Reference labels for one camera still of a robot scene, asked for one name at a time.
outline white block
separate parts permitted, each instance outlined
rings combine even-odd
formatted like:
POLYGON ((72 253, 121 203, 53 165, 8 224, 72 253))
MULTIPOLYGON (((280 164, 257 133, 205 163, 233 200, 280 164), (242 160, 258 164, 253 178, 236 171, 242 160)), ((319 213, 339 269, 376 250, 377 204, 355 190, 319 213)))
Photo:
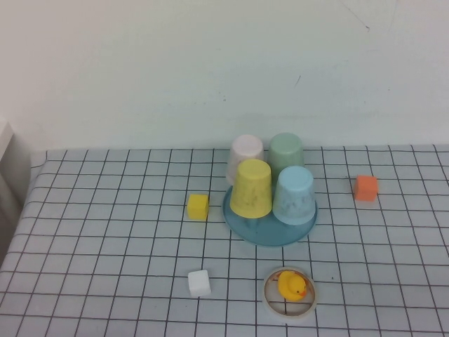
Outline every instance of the white block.
POLYGON ((188 278, 191 297, 210 295, 209 274, 207 270, 190 272, 188 278))

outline yellow cup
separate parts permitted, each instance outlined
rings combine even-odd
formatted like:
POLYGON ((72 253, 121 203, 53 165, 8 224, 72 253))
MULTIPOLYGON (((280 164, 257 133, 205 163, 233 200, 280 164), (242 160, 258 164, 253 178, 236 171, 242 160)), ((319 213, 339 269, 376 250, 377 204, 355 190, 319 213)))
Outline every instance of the yellow cup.
POLYGON ((248 219, 261 218, 272 210, 272 170, 266 162, 247 159, 239 164, 230 204, 235 214, 248 219))

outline yellow block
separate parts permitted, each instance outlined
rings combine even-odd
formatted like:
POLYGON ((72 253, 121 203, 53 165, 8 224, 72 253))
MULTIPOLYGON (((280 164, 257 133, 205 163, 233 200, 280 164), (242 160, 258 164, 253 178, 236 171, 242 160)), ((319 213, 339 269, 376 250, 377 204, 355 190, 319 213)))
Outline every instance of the yellow block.
POLYGON ((187 215, 192 220, 206 221, 209 212, 209 197, 206 194, 191 194, 187 202, 187 215))

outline sage green cup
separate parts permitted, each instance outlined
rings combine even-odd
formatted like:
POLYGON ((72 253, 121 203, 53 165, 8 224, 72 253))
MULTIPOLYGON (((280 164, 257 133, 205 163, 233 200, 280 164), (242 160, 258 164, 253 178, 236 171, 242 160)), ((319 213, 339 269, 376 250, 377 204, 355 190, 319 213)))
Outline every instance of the sage green cup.
POLYGON ((276 186, 279 174, 289 166, 304 166, 300 138, 293 133, 280 133, 272 138, 268 150, 268 164, 272 168, 272 183, 276 186))

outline cup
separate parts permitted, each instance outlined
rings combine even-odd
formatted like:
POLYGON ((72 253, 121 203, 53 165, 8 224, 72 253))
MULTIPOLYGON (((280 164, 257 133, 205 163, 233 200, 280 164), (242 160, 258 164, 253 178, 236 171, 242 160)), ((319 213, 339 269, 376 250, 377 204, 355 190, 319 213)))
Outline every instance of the cup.
POLYGON ((314 177, 302 166, 282 170, 276 185, 273 214, 287 225, 303 225, 316 212, 314 177))
POLYGON ((272 170, 265 161, 247 159, 239 164, 230 206, 248 219, 261 218, 272 210, 272 170))
POLYGON ((272 168, 273 185, 285 167, 304 166, 302 142, 293 133, 280 133, 272 138, 268 150, 268 164, 272 168))
POLYGON ((237 166, 246 159, 264 159, 264 145, 256 136, 242 135, 232 142, 226 172, 229 184, 234 184, 237 166))

